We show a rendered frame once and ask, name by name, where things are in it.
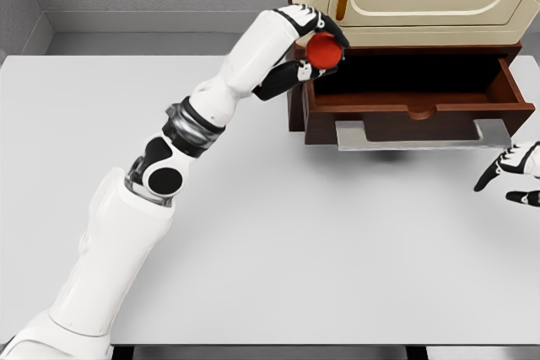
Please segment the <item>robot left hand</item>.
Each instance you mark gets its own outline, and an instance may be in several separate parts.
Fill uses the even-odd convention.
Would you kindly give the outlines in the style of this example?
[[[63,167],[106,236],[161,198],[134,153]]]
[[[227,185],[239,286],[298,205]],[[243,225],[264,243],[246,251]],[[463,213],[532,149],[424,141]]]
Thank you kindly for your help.
[[[236,99],[250,96],[289,48],[311,32],[327,32],[340,46],[349,47],[340,27],[312,6],[292,4],[260,12],[224,60],[219,76],[225,87]]]

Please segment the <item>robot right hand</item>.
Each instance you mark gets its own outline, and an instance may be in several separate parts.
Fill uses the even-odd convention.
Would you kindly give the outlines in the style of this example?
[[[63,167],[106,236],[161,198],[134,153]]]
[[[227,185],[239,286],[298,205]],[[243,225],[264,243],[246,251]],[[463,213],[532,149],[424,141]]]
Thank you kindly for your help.
[[[473,190],[475,192],[484,190],[489,182],[504,173],[530,175],[540,180],[540,141],[511,145],[487,167]],[[508,191],[505,199],[521,205],[540,207],[540,190]]]

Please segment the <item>red round switch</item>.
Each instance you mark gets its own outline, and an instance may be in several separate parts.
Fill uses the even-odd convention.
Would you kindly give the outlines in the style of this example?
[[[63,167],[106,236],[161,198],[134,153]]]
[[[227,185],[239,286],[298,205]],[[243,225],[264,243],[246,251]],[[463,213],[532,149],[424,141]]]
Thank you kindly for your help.
[[[343,57],[343,48],[336,37],[327,32],[314,34],[307,43],[306,57],[317,69],[335,67]]]

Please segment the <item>brown wooden drawer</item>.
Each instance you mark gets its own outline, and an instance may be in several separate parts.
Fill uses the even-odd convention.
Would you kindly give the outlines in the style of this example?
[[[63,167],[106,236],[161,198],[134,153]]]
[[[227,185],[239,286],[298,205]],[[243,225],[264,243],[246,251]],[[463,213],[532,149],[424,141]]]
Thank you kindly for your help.
[[[362,121],[372,142],[473,140],[476,119],[515,134],[535,110],[494,55],[347,56],[303,102],[308,144],[336,143],[338,121]]]

